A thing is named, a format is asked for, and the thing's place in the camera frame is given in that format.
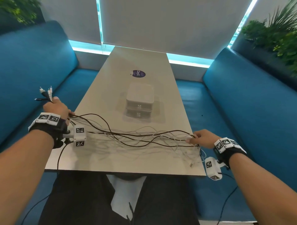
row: person's lap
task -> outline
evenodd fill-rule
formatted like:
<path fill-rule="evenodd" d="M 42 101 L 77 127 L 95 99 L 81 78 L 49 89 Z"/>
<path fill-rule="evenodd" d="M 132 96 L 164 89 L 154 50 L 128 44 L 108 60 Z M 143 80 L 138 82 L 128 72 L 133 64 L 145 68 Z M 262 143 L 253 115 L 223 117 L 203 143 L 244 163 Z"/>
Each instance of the person's lap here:
<path fill-rule="evenodd" d="M 61 171 L 39 224 L 128 225 L 129 221 L 111 208 L 114 193 L 106 175 Z M 133 225 L 199 225 L 190 193 L 186 177 L 148 176 L 135 207 Z"/>

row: purple sticker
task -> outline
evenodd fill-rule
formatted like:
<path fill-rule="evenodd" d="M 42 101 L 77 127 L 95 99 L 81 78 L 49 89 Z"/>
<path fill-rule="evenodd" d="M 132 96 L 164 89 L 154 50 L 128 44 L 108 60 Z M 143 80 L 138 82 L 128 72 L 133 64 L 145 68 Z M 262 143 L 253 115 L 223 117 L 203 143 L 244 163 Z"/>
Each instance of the purple sticker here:
<path fill-rule="evenodd" d="M 132 76 L 134 77 L 144 77 L 146 75 L 145 72 L 141 70 L 133 70 Z"/>

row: white table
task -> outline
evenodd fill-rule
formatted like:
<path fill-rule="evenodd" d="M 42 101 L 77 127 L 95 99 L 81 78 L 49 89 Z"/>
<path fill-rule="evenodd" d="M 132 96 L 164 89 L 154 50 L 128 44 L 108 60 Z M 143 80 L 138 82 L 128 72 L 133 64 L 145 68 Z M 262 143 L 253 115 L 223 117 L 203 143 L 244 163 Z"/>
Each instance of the white table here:
<path fill-rule="evenodd" d="M 146 73 L 142 78 L 133 77 L 133 70 Z M 131 82 L 147 83 L 154 86 L 155 102 L 151 119 L 138 119 L 125 115 L 126 95 Z M 102 116 L 111 129 L 133 131 L 151 126 L 157 131 L 182 130 L 192 133 L 168 58 L 165 53 L 115 47 L 94 79 L 75 113 L 95 113 Z M 107 125 L 97 116 L 86 116 Z M 197 148 L 184 148 L 174 152 L 149 144 L 143 148 L 132 148 L 106 137 L 87 134 L 85 146 L 73 148 L 69 144 L 60 159 L 59 169 L 105 172 L 131 172 L 145 174 L 175 174 L 205 176 L 200 157 L 192 160 L 182 154 L 197 155 Z M 57 169 L 60 149 L 53 149 L 45 169 Z"/>

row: wristband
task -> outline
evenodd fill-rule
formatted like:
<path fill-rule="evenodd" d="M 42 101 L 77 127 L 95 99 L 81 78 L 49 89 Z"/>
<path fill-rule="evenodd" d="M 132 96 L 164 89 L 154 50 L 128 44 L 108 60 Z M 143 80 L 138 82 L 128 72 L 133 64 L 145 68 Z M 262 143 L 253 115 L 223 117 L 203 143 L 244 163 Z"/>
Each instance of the wristband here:
<path fill-rule="evenodd" d="M 228 168 L 230 168 L 229 160 L 232 155 L 235 153 L 247 155 L 247 152 L 236 141 L 227 137 L 217 140 L 214 145 L 214 153 L 218 160 L 225 163 Z"/>
<path fill-rule="evenodd" d="M 33 123 L 28 127 L 32 130 L 41 130 L 48 133 L 54 140 L 53 148 L 60 148 L 63 145 L 63 134 L 67 133 L 66 120 L 61 119 L 60 115 L 42 112 Z"/>

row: leaves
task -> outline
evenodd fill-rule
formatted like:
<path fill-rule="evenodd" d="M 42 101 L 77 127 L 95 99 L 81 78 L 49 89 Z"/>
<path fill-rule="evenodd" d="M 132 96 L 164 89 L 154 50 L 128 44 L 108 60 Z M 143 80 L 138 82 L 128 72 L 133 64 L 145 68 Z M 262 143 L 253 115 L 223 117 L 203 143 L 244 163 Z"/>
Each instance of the leaves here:
<path fill-rule="evenodd" d="M 39 6 L 38 0 L 0 0 L 0 9 L 24 24 L 34 23 L 37 17 L 35 11 Z"/>
<path fill-rule="evenodd" d="M 277 57 L 294 72 L 297 77 L 297 0 L 290 0 L 283 8 L 275 9 L 267 20 L 252 20 L 242 28 L 247 40 L 255 47 L 276 52 Z"/>

